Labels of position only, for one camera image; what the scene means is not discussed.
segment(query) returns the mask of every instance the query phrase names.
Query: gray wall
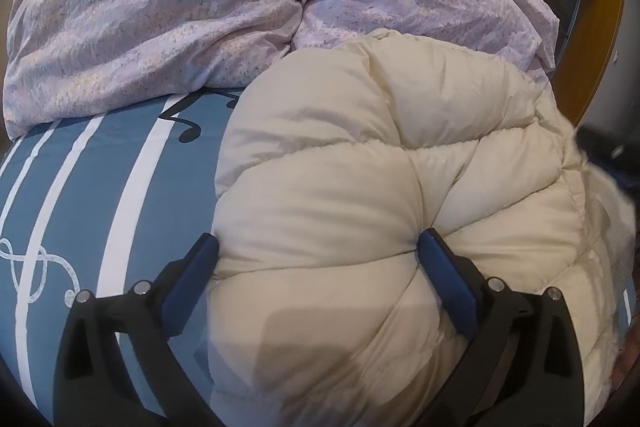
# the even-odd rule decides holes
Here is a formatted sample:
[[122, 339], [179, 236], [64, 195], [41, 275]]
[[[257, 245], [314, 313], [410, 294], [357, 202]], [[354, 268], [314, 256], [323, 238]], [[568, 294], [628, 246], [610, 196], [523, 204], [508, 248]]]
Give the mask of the gray wall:
[[640, 0], [625, 0], [609, 64], [580, 125], [640, 136]]

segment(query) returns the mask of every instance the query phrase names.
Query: black plastic mount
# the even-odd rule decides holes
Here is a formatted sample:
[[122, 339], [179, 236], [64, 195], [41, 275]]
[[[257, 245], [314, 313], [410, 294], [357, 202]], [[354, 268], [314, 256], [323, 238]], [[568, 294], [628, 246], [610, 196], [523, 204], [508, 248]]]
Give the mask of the black plastic mount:
[[[155, 282], [121, 296], [76, 296], [62, 335], [54, 377], [56, 427], [223, 427], [167, 344], [179, 335], [213, 274], [218, 242], [203, 234]], [[127, 333], [164, 416], [142, 406], [116, 332]]]
[[[415, 427], [582, 427], [582, 361], [560, 290], [552, 287], [531, 295], [512, 291], [496, 278], [479, 283], [484, 278], [474, 264], [454, 255], [435, 230], [423, 235], [433, 238], [418, 242], [418, 258], [428, 266], [428, 276], [433, 259], [439, 259], [434, 286], [468, 286], [482, 314], [462, 359]], [[447, 263], [463, 269], [443, 269]], [[443, 305], [454, 324], [459, 322], [457, 309], [444, 300]], [[478, 410], [514, 335], [517, 346], [498, 397], [487, 409]]]

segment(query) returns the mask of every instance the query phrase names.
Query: puffer jacket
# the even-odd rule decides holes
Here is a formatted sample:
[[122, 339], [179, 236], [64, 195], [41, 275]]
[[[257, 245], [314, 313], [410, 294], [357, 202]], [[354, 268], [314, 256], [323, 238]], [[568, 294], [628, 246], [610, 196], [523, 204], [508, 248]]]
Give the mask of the puffer jacket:
[[603, 406], [619, 342], [601, 192], [633, 211], [548, 86], [501, 58], [389, 30], [299, 50], [242, 96], [215, 181], [228, 427], [409, 425], [466, 347], [417, 263], [428, 227], [514, 290], [562, 290], [587, 420]]

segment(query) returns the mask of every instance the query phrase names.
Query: blue rubber pad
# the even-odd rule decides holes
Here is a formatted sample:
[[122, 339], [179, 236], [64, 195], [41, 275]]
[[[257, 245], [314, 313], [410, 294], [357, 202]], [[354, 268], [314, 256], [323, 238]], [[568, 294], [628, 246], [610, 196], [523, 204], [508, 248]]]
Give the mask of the blue rubber pad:
[[180, 335], [218, 263], [220, 245], [210, 235], [201, 242], [189, 264], [167, 293], [160, 310], [162, 333], [169, 338]]
[[443, 308], [460, 333], [472, 340], [479, 329], [478, 300], [430, 230], [418, 238], [418, 260], [435, 288]]

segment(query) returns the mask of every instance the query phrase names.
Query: black music note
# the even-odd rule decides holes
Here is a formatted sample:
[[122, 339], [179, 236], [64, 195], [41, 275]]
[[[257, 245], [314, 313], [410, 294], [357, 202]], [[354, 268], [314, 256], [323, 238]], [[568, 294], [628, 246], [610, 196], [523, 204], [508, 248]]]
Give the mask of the black music note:
[[238, 99], [240, 98], [238, 95], [226, 92], [223, 89], [216, 89], [215, 87], [203, 87], [202, 89], [199, 89], [197, 91], [190, 92], [187, 96], [174, 103], [174, 105], [172, 105], [169, 109], [167, 109], [166, 111], [162, 111], [158, 118], [161, 118], [162, 120], [172, 120], [189, 126], [188, 129], [184, 130], [180, 134], [180, 137], [178, 138], [180, 143], [189, 143], [199, 138], [200, 134], [202, 133], [202, 128], [197, 123], [192, 122], [191, 120], [186, 120], [185, 118], [177, 118], [174, 115], [180, 113], [181, 111], [184, 111], [188, 107], [191, 107], [191, 105], [196, 103], [204, 94], [219, 94], [222, 96], [226, 96], [227, 98], [231, 98], [231, 100], [226, 103], [226, 107], [228, 107], [229, 109], [235, 108], [236, 104], [238, 103]]
[[204, 89], [206, 92], [209, 92], [211, 94], [219, 94], [221, 96], [226, 96], [227, 98], [231, 98], [231, 100], [226, 102], [226, 107], [228, 107], [229, 109], [235, 109], [236, 105], [238, 105], [238, 100], [240, 99], [240, 97], [237, 94], [228, 92], [228, 90], [226, 89], [222, 89], [219, 87], [203, 87], [202, 89]]

